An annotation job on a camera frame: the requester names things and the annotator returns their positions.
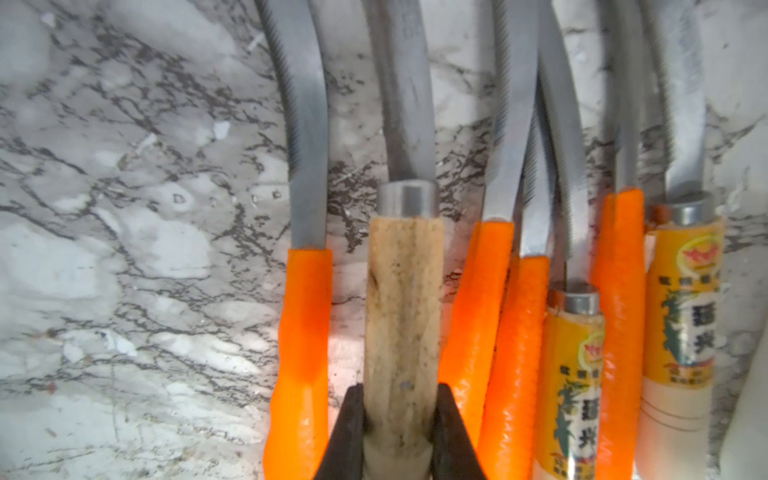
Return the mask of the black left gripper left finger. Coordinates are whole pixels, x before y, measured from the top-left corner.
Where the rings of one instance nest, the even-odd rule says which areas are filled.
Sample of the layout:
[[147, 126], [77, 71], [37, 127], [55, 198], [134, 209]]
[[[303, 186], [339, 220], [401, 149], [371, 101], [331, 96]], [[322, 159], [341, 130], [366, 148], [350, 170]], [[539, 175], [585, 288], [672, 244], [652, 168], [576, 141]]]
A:
[[346, 391], [314, 480], [361, 480], [365, 425], [364, 386]]

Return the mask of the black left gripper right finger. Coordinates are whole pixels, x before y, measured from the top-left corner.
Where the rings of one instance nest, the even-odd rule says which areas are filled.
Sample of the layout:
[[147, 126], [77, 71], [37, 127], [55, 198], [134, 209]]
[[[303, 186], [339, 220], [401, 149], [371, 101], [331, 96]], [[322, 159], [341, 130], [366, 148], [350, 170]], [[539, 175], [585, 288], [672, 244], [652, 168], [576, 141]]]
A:
[[452, 390], [440, 383], [432, 430], [431, 474], [435, 480], [486, 480]]

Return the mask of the plain wooden handle sickle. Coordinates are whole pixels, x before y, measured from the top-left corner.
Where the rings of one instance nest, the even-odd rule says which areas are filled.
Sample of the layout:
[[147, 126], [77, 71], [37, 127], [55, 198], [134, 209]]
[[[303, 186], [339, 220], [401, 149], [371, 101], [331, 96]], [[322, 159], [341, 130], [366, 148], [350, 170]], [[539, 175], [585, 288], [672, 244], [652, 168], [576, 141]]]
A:
[[363, 475], [426, 479], [438, 392], [444, 223], [422, 9], [364, 5], [383, 113], [388, 178], [370, 223]]

